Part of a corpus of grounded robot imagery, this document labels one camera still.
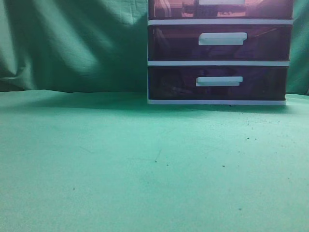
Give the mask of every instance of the white plastic base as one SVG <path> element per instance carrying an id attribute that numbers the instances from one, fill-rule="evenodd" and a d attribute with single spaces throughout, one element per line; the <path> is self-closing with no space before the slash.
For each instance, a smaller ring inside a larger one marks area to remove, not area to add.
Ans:
<path id="1" fill-rule="evenodd" d="M 237 100 L 150 100 L 156 105 L 286 105 L 286 101 L 237 101 Z"/>
<path id="2" fill-rule="evenodd" d="M 239 19 L 239 18 L 217 18 L 217 19 L 152 19 L 148 25 L 201 25 L 201 24 L 245 24 L 245 25 L 292 25 L 292 19 Z"/>
<path id="3" fill-rule="evenodd" d="M 191 60 L 148 61 L 148 66 L 280 66 L 289 67 L 289 61 L 238 61 L 238 60 Z"/>

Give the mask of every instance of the plastic drawer unit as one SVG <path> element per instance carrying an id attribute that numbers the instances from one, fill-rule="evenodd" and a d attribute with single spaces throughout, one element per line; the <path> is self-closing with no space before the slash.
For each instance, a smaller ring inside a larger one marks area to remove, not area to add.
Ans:
<path id="1" fill-rule="evenodd" d="M 286 104 L 293 0 L 148 5 L 148 103 Z"/>

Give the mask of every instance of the green fabric backdrop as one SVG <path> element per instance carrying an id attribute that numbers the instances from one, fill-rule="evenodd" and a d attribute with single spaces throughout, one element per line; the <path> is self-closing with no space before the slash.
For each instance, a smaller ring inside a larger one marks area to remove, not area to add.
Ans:
<path id="1" fill-rule="evenodd" d="M 309 1 L 295 2 L 288 93 L 309 89 Z M 147 0 L 0 0 L 0 91 L 146 91 Z"/>

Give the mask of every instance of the drawer handle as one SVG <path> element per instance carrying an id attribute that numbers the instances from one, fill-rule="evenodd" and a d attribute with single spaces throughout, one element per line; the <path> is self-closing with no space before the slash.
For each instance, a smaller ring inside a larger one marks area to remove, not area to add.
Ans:
<path id="1" fill-rule="evenodd" d="M 207 86 L 240 86 L 242 76 L 208 76 L 197 78 L 197 87 Z"/>
<path id="2" fill-rule="evenodd" d="M 240 5 L 245 3 L 246 0 L 199 0 L 200 5 Z"/>
<path id="3" fill-rule="evenodd" d="M 198 45 L 243 45 L 248 38 L 245 32 L 233 33 L 202 33 Z"/>

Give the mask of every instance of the dark purple drawer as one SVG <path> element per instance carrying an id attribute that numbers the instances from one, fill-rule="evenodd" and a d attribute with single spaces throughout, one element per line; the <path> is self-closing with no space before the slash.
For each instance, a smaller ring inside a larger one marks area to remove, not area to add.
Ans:
<path id="1" fill-rule="evenodd" d="M 161 25 L 148 28 L 149 60 L 289 60 L 289 25 Z"/>
<path id="2" fill-rule="evenodd" d="M 150 100 L 284 101 L 287 67 L 148 67 Z"/>
<path id="3" fill-rule="evenodd" d="M 291 19 L 293 0 L 149 0 L 149 19 Z"/>

